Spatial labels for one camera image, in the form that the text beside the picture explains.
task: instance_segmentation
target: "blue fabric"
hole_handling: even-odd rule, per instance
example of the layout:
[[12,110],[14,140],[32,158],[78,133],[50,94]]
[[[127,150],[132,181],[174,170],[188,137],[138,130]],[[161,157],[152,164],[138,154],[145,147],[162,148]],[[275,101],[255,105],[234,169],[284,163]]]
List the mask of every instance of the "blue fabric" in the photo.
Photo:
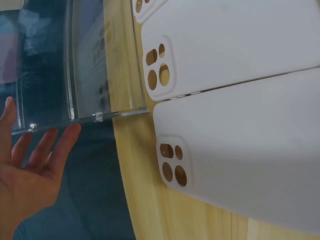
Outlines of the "blue fabric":
[[[42,134],[34,134],[30,149]],[[55,205],[26,219],[13,239],[135,239],[111,122],[83,125],[69,155]]]

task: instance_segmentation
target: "finger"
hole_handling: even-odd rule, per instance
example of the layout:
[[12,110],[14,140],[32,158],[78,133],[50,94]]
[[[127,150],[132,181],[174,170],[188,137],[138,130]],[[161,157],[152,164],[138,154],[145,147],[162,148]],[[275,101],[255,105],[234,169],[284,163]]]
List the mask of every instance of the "finger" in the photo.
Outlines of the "finger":
[[0,163],[11,163],[11,132],[17,118],[16,105],[12,97],[5,101],[5,109],[0,118]]
[[68,155],[75,145],[80,131],[80,124],[71,125],[66,128],[61,139],[56,144],[42,176],[54,179],[60,184]]
[[43,135],[39,144],[31,153],[29,162],[26,165],[27,169],[38,171],[44,166],[46,159],[49,155],[50,149],[57,138],[57,135],[58,135],[58,130],[55,128],[49,129]]
[[26,157],[28,147],[32,142],[32,135],[26,133],[22,135],[11,151],[11,164],[16,168],[21,168],[22,163]]

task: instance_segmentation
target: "wooden surface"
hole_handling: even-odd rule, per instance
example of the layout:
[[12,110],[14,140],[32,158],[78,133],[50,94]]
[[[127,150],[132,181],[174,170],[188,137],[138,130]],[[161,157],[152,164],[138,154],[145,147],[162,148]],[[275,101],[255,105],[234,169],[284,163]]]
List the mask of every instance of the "wooden surface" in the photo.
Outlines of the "wooden surface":
[[[129,6],[130,0],[121,1],[124,8]],[[142,56],[141,25],[135,26]],[[123,72],[130,70],[120,72],[121,77],[114,76],[117,81],[121,81]],[[117,82],[114,90],[121,96],[124,91],[121,82]],[[148,96],[147,106],[151,112],[155,106]],[[126,199],[138,240],[320,240],[320,236],[248,219],[166,187],[158,169],[151,113],[114,119],[113,126]]]

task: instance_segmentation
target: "hand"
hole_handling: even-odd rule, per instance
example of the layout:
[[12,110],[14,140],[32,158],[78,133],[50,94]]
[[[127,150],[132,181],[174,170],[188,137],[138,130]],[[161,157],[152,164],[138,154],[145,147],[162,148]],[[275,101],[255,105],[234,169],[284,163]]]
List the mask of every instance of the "hand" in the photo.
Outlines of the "hand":
[[16,118],[16,105],[9,97],[0,118],[1,240],[12,239],[24,219],[55,203],[67,157],[81,131],[79,124],[69,126],[50,152],[58,130],[48,130],[33,150],[27,166],[21,168],[32,135],[22,135],[12,148],[11,132]]

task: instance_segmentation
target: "clear acrylic display stand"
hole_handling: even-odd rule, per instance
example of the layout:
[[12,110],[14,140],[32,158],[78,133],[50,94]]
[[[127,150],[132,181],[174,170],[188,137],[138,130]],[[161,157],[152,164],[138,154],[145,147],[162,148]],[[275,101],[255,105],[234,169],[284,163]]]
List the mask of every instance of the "clear acrylic display stand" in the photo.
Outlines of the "clear acrylic display stand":
[[0,112],[12,134],[146,113],[131,0],[0,3]]

